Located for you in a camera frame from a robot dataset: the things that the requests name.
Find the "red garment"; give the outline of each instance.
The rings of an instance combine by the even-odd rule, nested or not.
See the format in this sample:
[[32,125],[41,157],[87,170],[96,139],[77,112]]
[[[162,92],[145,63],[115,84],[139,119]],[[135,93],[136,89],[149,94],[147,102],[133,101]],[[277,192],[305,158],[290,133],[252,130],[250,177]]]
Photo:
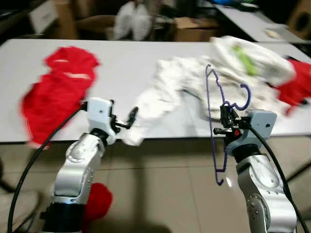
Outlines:
[[21,105],[30,141],[38,145],[80,107],[99,64],[91,53],[76,47],[60,48],[45,62],[51,71],[33,85]]
[[106,186],[101,183],[94,183],[92,185],[83,217],[83,233],[87,232],[88,225],[91,221],[106,215],[112,199],[112,193]]
[[300,105],[304,98],[311,97],[311,65],[296,60],[289,61],[295,68],[296,76],[288,83],[277,87],[280,91],[278,99],[291,105],[286,114]]

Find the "desk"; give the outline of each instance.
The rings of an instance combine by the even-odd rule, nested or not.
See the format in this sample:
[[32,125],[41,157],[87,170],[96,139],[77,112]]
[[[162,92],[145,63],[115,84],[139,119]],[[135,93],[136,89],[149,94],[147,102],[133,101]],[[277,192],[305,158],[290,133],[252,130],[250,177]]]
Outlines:
[[[257,42],[288,42],[306,44],[308,41],[303,40],[287,30],[284,24],[272,22],[261,12],[243,12],[235,8],[228,8],[222,5],[215,5],[224,16],[237,25],[242,31],[248,34]],[[275,31],[280,35],[278,38],[269,37],[265,29]]]
[[[290,55],[311,63],[309,57],[290,44],[261,45],[280,55]],[[119,119],[127,117],[137,96],[148,87],[156,71],[158,59],[209,55],[211,49],[211,44],[205,42],[9,40],[0,47],[0,142],[27,140],[18,110],[19,102],[31,88],[31,84],[49,71],[43,64],[43,59],[60,46],[77,46],[98,57],[101,65],[96,68],[97,80],[91,87],[89,96],[115,100],[114,113]],[[199,101],[187,93],[183,93],[183,98],[184,104],[161,119],[150,130],[147,138],[210,137],[208,123],[202,116]],[[276,122],[272,135],[311,134],[310,119],[310,106],[296,109],[291,117]],[[77,140],[87,131],[86,113],[81,111],[54,140]]]

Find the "black cable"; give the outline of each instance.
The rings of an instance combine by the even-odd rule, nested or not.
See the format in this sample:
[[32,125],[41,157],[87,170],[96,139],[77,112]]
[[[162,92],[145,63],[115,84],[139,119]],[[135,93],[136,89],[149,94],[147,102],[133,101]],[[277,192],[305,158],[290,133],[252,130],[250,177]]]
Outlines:
[[17,184],[17,187],[16,187],[16,190],[15,190],[15,193],[13,195],[13,198],[12,198],[12,203],[11,203],[11,207],[10,207],[10,212],[9,212],[9,217],[8,217],[8,229],[7,229],[7,233],[12,233],[12,227],[13,227],[13,216],[14,216],[14,210],[15,210],[15,205],[16,205],[16,202],[17,202],[17,198],[18,198],[18,195],[19,195],[19,192],[20,192],[20,189],[24,183],[24,180],[30,170],[30,168],[32,167],[32,165],[34,164],[35,160],[37,159],[37,157],[39,156],[39,154],[43,151],[43,149],[46,147],[46,145],[49,143],[49,141],[52,139],[52,137],[74,116],[76,115],[81,109],[85,109],[86,107],[86,102],[82,105],[81,108],[79,108],[78,110],[76,110],[75,112],[73,112],[68,118],[66,118],[54,131],[53,133],[50,134],[50,136],[44,141],[44,143],[40,146],[40,148],[38,148],[34,155],[31,157],[29,163],[27,164],[26,168],[24,169],[19,181],[18,181],[18,184]]
[[294,200],[292,198],[292,194],[290,192],[290,189],[288,187],[288,184],[287,184],[287,181],[286,181],[286,178],[285,178],[285,175],[283,173],[283,170],[280,166],[280,164],[278,163],[278,160],[276,158],[276,156],[274,155],[273,151],[271,150],[271,148],[269,147],[268,143],[266,142],[266,140],[264,140],[263,137],[261,137],[261,135],[251,126],[248,124],[248,127],[247,129],[249,129],[259,140],[260,142],[263,144],[263,146],[266,148],[266,150],[268,151],[268,153],[270,154],[270,157],[272,158],[274,164],[276,165],[276,169],[277,171],[279,172],[280,174],[280,177],[281,177],[281,180],[283,181],[283,190],[284,190],[284,193],[286,195],[286,197],[288,198],[288,200],[291,202],[291,204],[293,205],[294,209],[295,209],[295,212],[296,212],[296,215],[301,223],[301,226],[304,230],[305,233],[309,233],[309,229],[305,223],[305,221],[303,220],[302,218],[302,215],[301,213],[299,212],[296,204],[294,203]]

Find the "cardboard box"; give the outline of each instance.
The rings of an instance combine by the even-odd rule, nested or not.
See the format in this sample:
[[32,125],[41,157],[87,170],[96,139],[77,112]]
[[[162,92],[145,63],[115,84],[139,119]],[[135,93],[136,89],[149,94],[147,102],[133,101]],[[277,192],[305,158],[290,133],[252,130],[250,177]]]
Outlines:
[[311,35],[311,1],[300,0],[292,16],[288,20],[288,30],[301,39]]
[[214,19],[181,17],[174,19],[174,41],[209,41],[219,35],[219,24]]
[[78,39],[75,21],[73,19],[70,0],[53,0],[58,14],[60,39]]

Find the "white garment sleeve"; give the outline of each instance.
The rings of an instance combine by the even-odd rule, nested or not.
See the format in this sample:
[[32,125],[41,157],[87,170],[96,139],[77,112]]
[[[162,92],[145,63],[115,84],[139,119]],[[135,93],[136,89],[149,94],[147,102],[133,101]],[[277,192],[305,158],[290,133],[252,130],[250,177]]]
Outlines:
[[180,106],[182,89],[183,73],[178,62],[159,61],[150,88],[141,93],[136,101],[138,114],[133,126],[123,133],[123,142],[139,146],[156,120]]

